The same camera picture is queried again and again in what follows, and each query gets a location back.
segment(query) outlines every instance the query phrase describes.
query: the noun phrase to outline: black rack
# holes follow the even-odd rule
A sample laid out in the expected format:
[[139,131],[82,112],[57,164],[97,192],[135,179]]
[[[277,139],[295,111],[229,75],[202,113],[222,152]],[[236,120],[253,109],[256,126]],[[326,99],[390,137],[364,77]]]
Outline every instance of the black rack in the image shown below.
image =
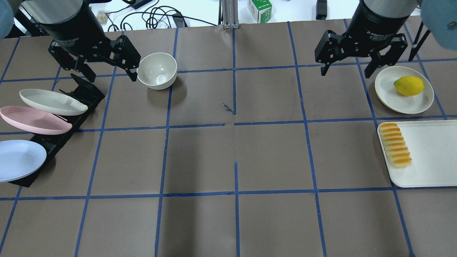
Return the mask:
[[87,105],[87,111],[76,116],[62,116],[73,125],[73,127],[64,134],[42,135],[33,133],[34,136],[30,139],[30,141],[38,143],[45,148],[47,153],[46,160],[44,161],[43,165],[34,173],[26,177],[10,181],[9,183],[23,187],[30,187],[30,185],[35,181],[46,164],[54,158],[57,152],[59,152],[59,150],[71,138],[73,133],[78,130],[82,123],[87,119],[89,114],[91,114],[98,106],[98,104],[105,98],[105,95],[94,84],[76,76],[73,73],[71,74],[71,77],[76,81],[76,83],[78,83],[78,87],[71,93],[66,93],[62,90],[60,91],[69,97],[72,97]]

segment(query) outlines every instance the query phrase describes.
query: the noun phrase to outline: box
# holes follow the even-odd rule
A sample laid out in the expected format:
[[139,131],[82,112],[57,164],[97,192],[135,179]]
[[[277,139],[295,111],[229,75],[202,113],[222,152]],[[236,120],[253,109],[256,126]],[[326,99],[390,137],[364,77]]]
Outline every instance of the box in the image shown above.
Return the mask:
[[269,0],[248,0],[248,9],[257,23],[267,23],[271,19],[273,6]]

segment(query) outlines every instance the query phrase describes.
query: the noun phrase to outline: bowl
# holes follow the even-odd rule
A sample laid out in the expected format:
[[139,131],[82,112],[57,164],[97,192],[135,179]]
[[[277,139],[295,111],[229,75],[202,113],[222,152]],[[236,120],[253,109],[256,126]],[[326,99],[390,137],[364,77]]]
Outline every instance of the bowl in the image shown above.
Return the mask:
[[[415,96],[400,95],[393,83],[403,76],[416,76],[424,83],[424,90]],[[435,94],[430,82],[419,72],[401,66],[383,69],[375,79],[375,90],[381,102],[390,109],[405,113],[417,114],[426,111],[433,103]]]
[[178,65],[173,56],[166,53],[154,53],[140,61],[137,73],[141,83],[149,88],[162,90],[175,82]]

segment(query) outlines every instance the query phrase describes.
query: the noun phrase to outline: yellow lemon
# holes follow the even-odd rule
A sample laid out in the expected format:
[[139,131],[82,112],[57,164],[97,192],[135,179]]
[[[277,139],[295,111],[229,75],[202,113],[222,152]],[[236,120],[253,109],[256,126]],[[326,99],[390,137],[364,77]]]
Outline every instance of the yellow lemon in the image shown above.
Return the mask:
[[404,96],[415,96],[424,90],[424,83],[415,76],[404,76],[397,79],[393,85],[398,93]]

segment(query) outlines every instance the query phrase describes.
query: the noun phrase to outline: bread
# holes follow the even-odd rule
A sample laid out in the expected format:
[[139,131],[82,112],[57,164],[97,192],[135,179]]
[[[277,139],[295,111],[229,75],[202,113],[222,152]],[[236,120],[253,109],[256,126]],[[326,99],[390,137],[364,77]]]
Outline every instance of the bread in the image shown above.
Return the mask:
[[379,133],[389,163],[395,168],[411,165],[413,159],[397,124],[384,123],[379,126]]

